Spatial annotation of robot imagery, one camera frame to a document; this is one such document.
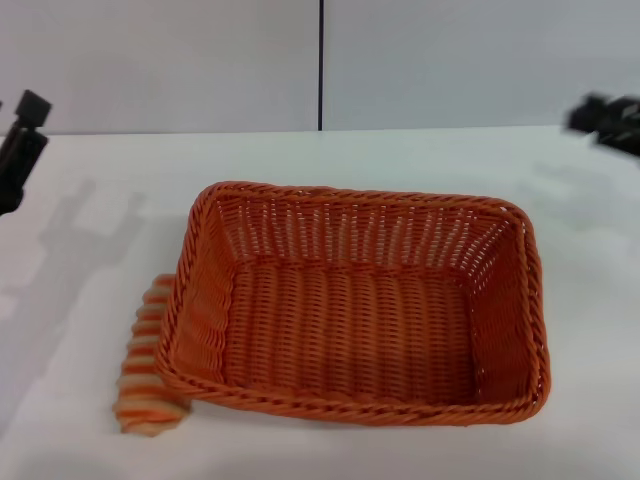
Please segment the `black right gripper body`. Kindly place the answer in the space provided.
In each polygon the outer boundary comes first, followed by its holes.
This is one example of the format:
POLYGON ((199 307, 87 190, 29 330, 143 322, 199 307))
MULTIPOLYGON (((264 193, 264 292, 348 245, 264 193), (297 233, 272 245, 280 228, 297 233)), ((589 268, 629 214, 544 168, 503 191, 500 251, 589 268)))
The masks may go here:
POLYGON ((607 129, 611 131, 639 130, 639 99, 637 97, 618 97, 607 104, 607 129))

